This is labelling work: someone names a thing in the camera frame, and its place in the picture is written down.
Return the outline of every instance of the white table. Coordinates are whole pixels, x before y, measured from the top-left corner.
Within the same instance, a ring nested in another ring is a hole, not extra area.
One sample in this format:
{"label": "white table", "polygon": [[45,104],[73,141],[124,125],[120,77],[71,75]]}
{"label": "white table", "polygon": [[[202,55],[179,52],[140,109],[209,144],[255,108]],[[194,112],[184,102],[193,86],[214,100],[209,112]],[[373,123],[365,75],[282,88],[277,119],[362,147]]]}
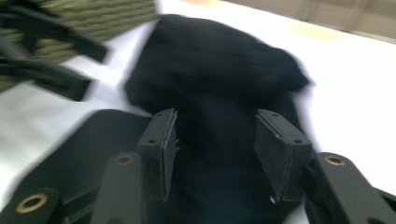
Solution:
{"label": "white table", "polygon": [[[295,95],[304,129],[318,151],[355,162],[373,186],[396,194],[396,46],[213,0],[160,0],[159,11],[220,21],[285,49],[312,85]],[[126,103],[122,83],[154,22],[106,44],[106,64],[77,57],[64,63],[98,79],[85,102],[70,102],[29,85],[0,94],[0,209],[18,181],[91,113],[116,108],[148,115]],[[287,223],[307,223],[302,210]]]}

